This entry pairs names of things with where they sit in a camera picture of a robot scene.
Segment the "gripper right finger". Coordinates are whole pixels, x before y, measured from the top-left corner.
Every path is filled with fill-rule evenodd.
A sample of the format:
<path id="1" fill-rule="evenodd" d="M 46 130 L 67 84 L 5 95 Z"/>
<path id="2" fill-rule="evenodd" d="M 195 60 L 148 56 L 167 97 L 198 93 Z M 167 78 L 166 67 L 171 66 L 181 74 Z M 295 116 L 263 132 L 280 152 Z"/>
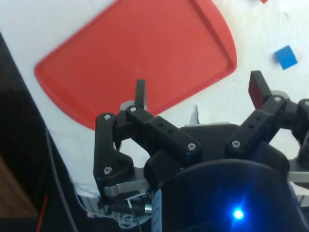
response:
<path id="1" fill-rule="evenodd" d="M 226 155 L 246 159 L 259 143 L 269 143 L 280 129 L 286 129 L 300 143 L 298 164 L 308 167 L 309 101 L 295 103 L 273 94 L 260 71 L 251 72 L 248 92 L 255 110 L 226 142 Z"/>

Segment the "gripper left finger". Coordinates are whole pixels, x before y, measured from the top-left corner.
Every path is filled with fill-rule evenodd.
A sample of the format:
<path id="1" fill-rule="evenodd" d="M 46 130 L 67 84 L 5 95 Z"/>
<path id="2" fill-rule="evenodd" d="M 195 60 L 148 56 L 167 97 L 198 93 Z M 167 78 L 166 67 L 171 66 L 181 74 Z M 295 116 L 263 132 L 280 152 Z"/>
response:
<path id="1" fill-rule="evenodd" d="M 149 154 L 144 168 L 120 152 L 132 139 Z M 117 115 L 96 118 L 93 175 L 101 202 L 118 203 L 139 191 L 158 189 L 181 168 L 201 161 L 200 142 L 160 116 L 146 110 L 146 84 L 138 80 L 134 102 Z"/>

